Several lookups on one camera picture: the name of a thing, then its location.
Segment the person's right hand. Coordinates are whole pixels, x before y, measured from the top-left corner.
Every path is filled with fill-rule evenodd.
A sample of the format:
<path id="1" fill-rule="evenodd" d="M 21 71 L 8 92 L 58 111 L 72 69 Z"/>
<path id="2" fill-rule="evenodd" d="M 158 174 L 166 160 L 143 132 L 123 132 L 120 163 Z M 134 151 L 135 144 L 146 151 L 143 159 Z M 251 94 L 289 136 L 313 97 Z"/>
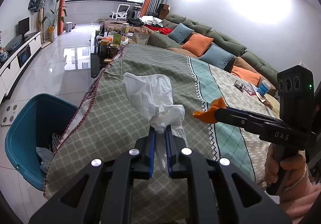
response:
<path id="1" fill-rule="evenodd" d="M 267 158 L 265 161 L 264 180 L 267 184 L 276 183 L 278 180 L 278 170 L 281 167 L 286 171 L 290 171 L 290 175 L 285 182 L 285 187 L 292 186 L 304 175 L 306 165 L 306 157 L 303 151 L 299 151 L 297 155 L 287 158 L 280 163 L 274 159 L 273 144 L 269 145 Z"/>

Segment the pink sleeve forearm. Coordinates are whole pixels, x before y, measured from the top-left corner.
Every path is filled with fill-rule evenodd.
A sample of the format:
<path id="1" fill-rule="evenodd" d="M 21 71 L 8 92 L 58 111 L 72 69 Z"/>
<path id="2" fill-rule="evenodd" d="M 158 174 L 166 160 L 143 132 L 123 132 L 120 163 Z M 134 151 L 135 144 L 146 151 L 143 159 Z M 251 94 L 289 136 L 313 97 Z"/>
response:
<path id="1" fill-rule="evenodd" d="M 279 206 L 291 218 L 292 223 L 299 223 L 311 209 L 319 194 L 320 183 L 311 183 L 308 167 L 305 165 L 301 178 L 292 186 L 286 187 L 279 195 Z"/>

